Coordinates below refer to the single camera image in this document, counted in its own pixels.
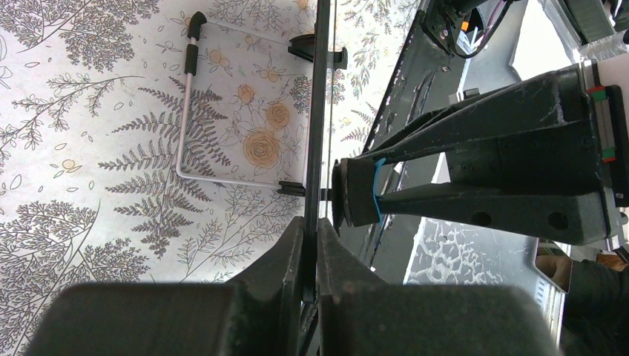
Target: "black plastic bracket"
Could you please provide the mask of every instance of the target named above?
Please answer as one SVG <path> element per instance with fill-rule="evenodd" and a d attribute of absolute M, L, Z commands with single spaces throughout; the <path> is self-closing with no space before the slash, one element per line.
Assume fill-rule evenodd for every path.
<path fill-rule="evenodd" d="M 422 28 L 437 46 L 446 53 L 452 54 L 448 38 L 451 36 L 453 42 L 456 43 L 458 29 L 461 28 L 465 15 L 466 13 L 457 11 L 447 0 L 431 1 Z M 448 31 L 447 24 L 453 24 L 451 31 Z"/>
<path fill-rule="evenodd" d="M 313 62 L 315 57 L 315 34 L 308 33 L 290 39 L 289 53 L 308 62 Z M 347 69 L 348 54 L 347 48 L 343 47 L 340 52 L 329 52 L 335 69 Z"/>
<path fill-rule="evenodd" d="M 478 88 L 463 90 L 463 100 L 473 98 L 478 95 L 481 95 L 481 91 Z"/>
<path fill-rule="evenodd" d="M 292 195 L 295 197 L 304 197 L 306 195 L 306 189 L 301 183 L 281 180 L 280 185 L 282 188 L 277 190 L 280 194 Z"/>

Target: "tree branch drawing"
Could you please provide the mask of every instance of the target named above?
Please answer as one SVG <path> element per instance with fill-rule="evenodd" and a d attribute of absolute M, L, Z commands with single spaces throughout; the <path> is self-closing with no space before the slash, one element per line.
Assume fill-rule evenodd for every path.
<path fill-rule="evenodd" d="M 402 36 L 405 36 L 409 32 L 418 5 L 419 3 L 413 0 L 402 0 L 398 4 L 398 13 L 400 13 L 401 16 L 398 17 L 395 28 L 400 30 Z"/>
<path fill-rule="evenodd" d="M 0 27 L 32 49 L 56 34 L 67 57 L 99 72 L 135 56 L 127 24 L 159 12 L 158 0 L 1 0 Z"/>
<path fill-rule="evenodd" d="M 346 5 L 351 10 L 345 12 L 345 21 L 352 22 L 354 27 L 365 28 L 364 14 L 367 13 L 383 26 L 384 34 L 391 34 L 391 0 L 348 0 L 341 4 Z"/>
<path fill-rule="evenodd" d="M 49 99 L 37 98 L 34 94 L 29 95 L 19 101 L 13 101 L 14 108 L 24 108 L 27 112 L 33 111 L 35 115 L 31 119 L 20 122 L 22 125 L 13 126 L 7 124 L 6 127 L 0 127 L 0 174 L 4 171 L 4 161 L 11 157 L 9 150 L 17 147 L 18 140 L 24 142 L 24 149 L 35 150 L 37 145 L 42 142 L 42 133 L 39 128 L 44 124 L 40 116 L 46 114 L 52 119 L 48 125 L 55 131 L 65 131 L 70 126 L 64 119 L 65 114 L 70 112 L 74 104 L 79 101 L 79 97 L 85 93 L 90 93 L 87 97 L 85 107 L 89 110 L 92 117 L 98 116 L 98 110 L 101 107 L 101 99 L 113 90 L 113 84 L 116 81 L 123 82 L 127 78 L 142 78 L 141 76 L 118 76 L 105 79 L 99 82 L 93 82 L 89 75 L 77 74 L 73 78 L 66 73 L 47 81 L 50 89 L 54 89 L 53 96 Z"/>
<path fill-rule="evenodd" d="M 181 90 L 185 85 L 179 80 L 171 80 Z M 135 217 L 142 217 L 143 222 L 131 230 L 146 234 L 141 240 L 161 259 L 170 245 L 170 240 L 178 237 L 180 228 L 193 222 L 186 219 L 177 210 L 200 213 L 191 200 L 210 202 L 210 197 L 193 180 L 183 179 L 175 171 L 178 147 L 174 144 L 179 138 L 180 118 L 183 101 L 169 93 L 151 88 L 140 88 L 158 98 L 167 108 L 159 115 L 150 112 L 126 125 L 120 126 L 113 133 L 121 131 L 147 131 L 155 134 L 148 144 L 137 143 L 128 154 L 109 162 L 99 162 L 99 167 L 109 171 L 147 171 L 151 174 L 137 175 L 131 180 L 106 187 L 107 191 L 118 194 L 141 194 L 141 202 L 129 206 L 118 206 L 114 211 Z M 209 88 L 193 90 L 190 98 L 191 109 L 186 128 L 188 141 L 184 147 L 183 161 L 186 169 L 201 171 L 213 176 L 212 164 L 230 165 L 231 160 L 217 145 L 215 121 L 227 119 L 227 116 L 215 111 L 213 102 L 223 100 Z"/>
<path fill-rule="evenodd" d="M 266 243 L 281 235 L 302 206 L 297 197 L 275 192 L 269 197 L 244 185 L 231 186 L 227 196 L 225 222 L 206 223 L 202 234 L 179 248 L 179 262 L 186 266 L 182 281 L 207 262 L 227 268 L 250 260 L 253 242 Z"/>
<path fill-rule="evenodd" d="M 380 50 L 376 46 L 379 33 L 369 31 L 363 36 L 361 41 L 363 47 L 354 53 L 354 60 L 358 74 L 352 74 L 351 83 L 354 88 L 353 94 L 358 99 L 363 93 L 363 88 L 369 84 L 369 71 L 375 69 L 380 58 Z"/>
<path fill-rule="evenodd" d="M 204 283 L 224 283 L 232 278 L 234 273 L 230 271 L 221 272 L 218 271 L 212 280 L 203 280 Z"/>
<path fill-rule="evenodd" d="M 6 193 L 10 193 L 17 190 L 21 185 L 22 185 L 22 175 L 16 174 L 9 184 L 7 184 L 7 182 L 3 182 L 2 184 L 0 184 L 0 197 L 3 197 Z M 2 209 L 1 205 L 0 205 L 0 215 L 4 215 L 4 209 Z"/>
<path fill-rule="evenodd" d="M 214 6 L 206 13 L 209 17 L 238 26 L 245 25 L 243 14 L 253 19 L 253 25 L 263 24 L 266 31 L 282 30 L 282 15 L 280 8 L 275 6 L 275 0 L 214 0 Z"/>
<path fill-rule="evenodd" d="M 139 280 L 148 259 L 130 239 L 85 245 L 98 211 L 67 202 L 32 202 L 0 222 L 0 352 L 22 353 L 42 315 L 76 283 Z"/>

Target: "fern leaf pattern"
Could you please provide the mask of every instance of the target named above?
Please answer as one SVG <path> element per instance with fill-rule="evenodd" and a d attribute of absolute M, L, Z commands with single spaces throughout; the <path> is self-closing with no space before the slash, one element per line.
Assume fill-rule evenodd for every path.
<path fill-rule="evenodd" d="M 171 81 L 178 90 L 185 88 L 179 80 L 171 77 Z M 144 174 L 105 189 L 115 194 L 143 196 L 139 202 L 117 206 L 113 210 L 144 219 L 131 230 L 145 234 L 141 242 L 148 245 L 148 249 L 161 259 L 171 240 L 181 235 L 180 229 L 193 224 L 193 221 L 181 212 L 202 213 L 204 210 L 198 208 L 194 201 L 210 202 L 211 198 L 201 189 L 198 182 L 182 179 L 175 171 L 178 149 L 175 142 L 180 131 L 182 100 L 175 94 L 152 88 L 140 88 L 140 91 L 158 99 L 165 111 L 159 114 L 150 112 L 112 132 L 116 134 L 124 131 L 145 131 L 153 134 L 154 138 L 148 144 L 137 144 L 135 148 L 129 149 L 128 153 L 116 159 L 99 162 L 99 167 L 108 171 L 144 171 Z M 217 145 L 215 120 L 226 119 L 227 116 L 218 113 L 212 107 L 212 103 L 221 100 L 223 98 L 210 89 L 192 92 L 189 118 L 191 124 L 187 133 L 191 141 L 182 152 L 187 169 L 214 175 L 213 164 L 231 164 L 231 160 Z"/>
<path fill-rule="evenodd" d="M 255 252 L 252 244 L 273 241 L 302 208 L 297 197 L 268 196 L 243 185 L 231 186 L 225 193 L 224 221 L 207 222 L 196 239 L 179 248 L 179 262 L 187 268 L 182 281 L 206 264 L 210 264 L 206 268 L 228 268 L 250 260 Z"/>
<path fill-rule="evenodd" d="M 360 141 L 360 142 L 364 142 L 367 139 L 367 136 L 369 135 L 369 128 L 367 127 L 362 127 L 362 128 L 355 128 L 352 132 L 350 132 L 347 136 L 345 136 L 344 138 L 340 139 L 341 141 Z"/>
<path fill-rule="evenodd" d="M 23 349 L 61 291 L 84 282 L 134 282 L 148 267 L 130 239 L 88 244 L 98 211 L 31 202 L 0 222 L 0 352 Z"/>
<path fill-rule="evenodd" d="M 363 120 L 366 125 L 371 126 L 375 120 L 375 114 L 378 113 L 378 109 L 374 108 L 368 102 L 366 104 L 367 106 L 369 106 L 369 110 L 371 111 L 370 113 L 364 113 L 362 111 L 353 110 L 353 109 L 352 109 L 352 112 L 358 115 L 358 117 L 360 117 L 360 119 Z"/>

